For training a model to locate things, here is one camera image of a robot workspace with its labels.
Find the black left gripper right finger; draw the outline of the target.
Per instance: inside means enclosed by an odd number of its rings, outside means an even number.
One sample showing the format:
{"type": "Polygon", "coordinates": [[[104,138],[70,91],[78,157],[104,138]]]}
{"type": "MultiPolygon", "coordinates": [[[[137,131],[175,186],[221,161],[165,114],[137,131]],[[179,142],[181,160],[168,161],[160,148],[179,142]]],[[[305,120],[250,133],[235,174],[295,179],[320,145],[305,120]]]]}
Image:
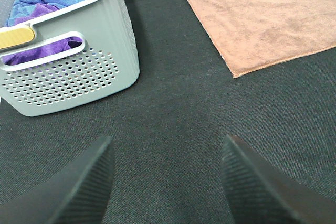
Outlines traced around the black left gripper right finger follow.
{"type": "Polygon", "coordinates": [[[335,223],[335,202],[272,166],[242,139],[222,143],[221,182],[235,223],[335,223]]]}

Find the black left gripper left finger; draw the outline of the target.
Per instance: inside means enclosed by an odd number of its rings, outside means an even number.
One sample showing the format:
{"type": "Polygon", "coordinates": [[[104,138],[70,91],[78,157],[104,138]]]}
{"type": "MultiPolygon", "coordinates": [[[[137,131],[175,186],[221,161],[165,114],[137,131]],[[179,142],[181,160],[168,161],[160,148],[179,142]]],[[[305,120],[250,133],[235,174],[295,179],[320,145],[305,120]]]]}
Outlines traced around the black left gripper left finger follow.
{"type": "Polygon", "coordinates": [[[65,169],[1,205],[1,223],[101,223],[114,180],[112,138],[98,138],[65,169]]]}

